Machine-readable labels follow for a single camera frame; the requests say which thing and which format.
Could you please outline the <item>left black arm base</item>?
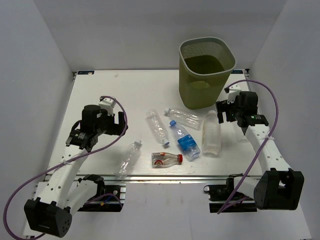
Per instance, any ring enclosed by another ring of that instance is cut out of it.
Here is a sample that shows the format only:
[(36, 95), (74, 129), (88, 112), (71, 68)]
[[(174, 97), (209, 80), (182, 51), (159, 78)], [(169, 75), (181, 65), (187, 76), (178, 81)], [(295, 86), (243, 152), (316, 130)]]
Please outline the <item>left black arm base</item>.
[(67, 200), (75, 204), (78, 212), (120, 212), (125, 202), (124, 186), (103, 185), (91, 182), (78, 184)]

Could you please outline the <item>clear bottle white cap small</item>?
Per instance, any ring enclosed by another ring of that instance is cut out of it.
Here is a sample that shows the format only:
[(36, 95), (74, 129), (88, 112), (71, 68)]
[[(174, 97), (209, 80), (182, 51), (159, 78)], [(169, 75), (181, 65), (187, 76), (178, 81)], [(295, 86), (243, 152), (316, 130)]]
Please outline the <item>clear bottle white cap small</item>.
[(141, 156), (142, 141), (140, 139), (131, 143), (119, 161), (114, 175), (118, 179), (125, 179), (133, 171), (133, 168)]

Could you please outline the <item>clear ribbed bottle white cap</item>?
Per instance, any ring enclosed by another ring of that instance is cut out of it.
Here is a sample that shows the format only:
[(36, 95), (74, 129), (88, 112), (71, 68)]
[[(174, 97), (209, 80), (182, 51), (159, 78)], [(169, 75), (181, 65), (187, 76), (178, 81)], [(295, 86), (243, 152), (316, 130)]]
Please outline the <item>clear ribbed bottle white cap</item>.
[(164, 110), (164, 115), (177, 122), (178, 124), (184, 125), (194, 130), (199, 130), (203, 121), (200, 116), (194, 115), (180, 108), (166, 108)]

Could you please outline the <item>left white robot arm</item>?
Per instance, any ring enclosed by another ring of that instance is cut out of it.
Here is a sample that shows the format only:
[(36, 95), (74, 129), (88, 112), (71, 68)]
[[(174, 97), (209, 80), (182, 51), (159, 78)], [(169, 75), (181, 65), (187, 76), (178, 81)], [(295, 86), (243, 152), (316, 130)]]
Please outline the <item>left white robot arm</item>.
[(109, 135), (121, 138), (128, 129), (127, 115), (118, 112), (118, 123), (112, 107), (86, 105), (81, 119), (71, 128), (65, 142), (61, 165), (55, 168), (42, 192), (35, 199), (29, 199), (24, 212), (29, 227), (43, 234), (64, 237), (70, 229), (73, 215), (89, 200), (105, 196), (106, 187), (101, 176), (88, 174), (81, 178), (78, 186), (70, 190), (78, 171), (90, 154), (99, 136)]

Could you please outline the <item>square frosted bottle white cap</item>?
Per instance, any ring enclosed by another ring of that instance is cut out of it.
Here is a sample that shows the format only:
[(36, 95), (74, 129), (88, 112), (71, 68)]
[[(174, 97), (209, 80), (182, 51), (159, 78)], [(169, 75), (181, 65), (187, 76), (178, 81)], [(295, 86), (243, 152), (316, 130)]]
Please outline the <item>square frosted bottle white cap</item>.
[(210, 110), (204, 118), (202, 129), (202, 151), (217, 156), (221, 150), (221, 126), (217, 113)]

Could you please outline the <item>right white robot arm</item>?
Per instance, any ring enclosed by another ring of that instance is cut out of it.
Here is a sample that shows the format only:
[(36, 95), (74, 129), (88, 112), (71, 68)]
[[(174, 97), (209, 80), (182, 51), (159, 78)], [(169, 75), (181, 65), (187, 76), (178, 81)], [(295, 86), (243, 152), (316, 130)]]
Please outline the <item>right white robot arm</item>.
[(262, 177), (254, 179), (246, 171), (232, 174), (233, 181), (225, 188), (228, 196), (220, 211), (224, 211), (244, 195), (254, 200), (259, 210), (296, 210), (305, 178), (285, 161), (271, 133), (266, 117), (258, 114), (258, 95), (252, 91), (228, 90), (228, 98), (216, 102), (219, 123), (236, 122), (255, 151)]

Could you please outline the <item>clear bottle red cap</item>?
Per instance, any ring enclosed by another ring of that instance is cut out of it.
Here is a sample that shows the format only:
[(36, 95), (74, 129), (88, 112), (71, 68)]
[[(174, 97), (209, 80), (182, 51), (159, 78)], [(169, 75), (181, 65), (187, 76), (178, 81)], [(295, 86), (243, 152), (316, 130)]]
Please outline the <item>clear bottle red cap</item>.
[(174, 165), (181, 165), (182, 162), (182, 154), (172, 154), (168, 152), (154, 152), (151, 154), (153, 168), (169, 168)]

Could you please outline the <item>clear crushed bottle blue-ring cap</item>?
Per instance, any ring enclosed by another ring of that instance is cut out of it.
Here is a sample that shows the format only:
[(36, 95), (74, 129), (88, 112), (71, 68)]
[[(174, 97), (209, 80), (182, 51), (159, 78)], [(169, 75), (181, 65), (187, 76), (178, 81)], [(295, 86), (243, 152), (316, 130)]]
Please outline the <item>clear crushed bottle blue-ring cap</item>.
[(167, 147), (170, 144), (168, 131), (155, 109), (146, 112), (146, 121), (156, 141)]

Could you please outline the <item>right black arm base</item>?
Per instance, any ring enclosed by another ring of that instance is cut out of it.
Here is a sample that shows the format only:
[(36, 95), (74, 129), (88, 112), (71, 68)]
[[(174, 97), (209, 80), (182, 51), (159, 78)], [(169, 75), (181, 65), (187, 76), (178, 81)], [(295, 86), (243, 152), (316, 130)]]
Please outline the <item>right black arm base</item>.
[[(210, 184), (203, 187), (203, 192), (209, 196), (209, 211), (217, 213), (234, 190), (234, 177), (229, 176), (224, 184)], [(223, 213), (254, 213), (257, 212), (252, 198), (233, 204)]]

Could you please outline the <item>blue label water bottle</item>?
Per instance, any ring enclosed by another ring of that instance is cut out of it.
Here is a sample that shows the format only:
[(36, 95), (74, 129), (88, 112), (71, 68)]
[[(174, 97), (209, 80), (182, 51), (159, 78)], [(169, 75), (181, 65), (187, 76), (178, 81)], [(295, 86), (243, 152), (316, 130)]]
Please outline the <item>blue label water bottle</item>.
[(174, 138), (181, 150), (188, 156), (189, 159), (198, 158), (201, 151), (194, 138), (190, 133), (175, 120), (169, 122), (170, 129), (173, 132)]

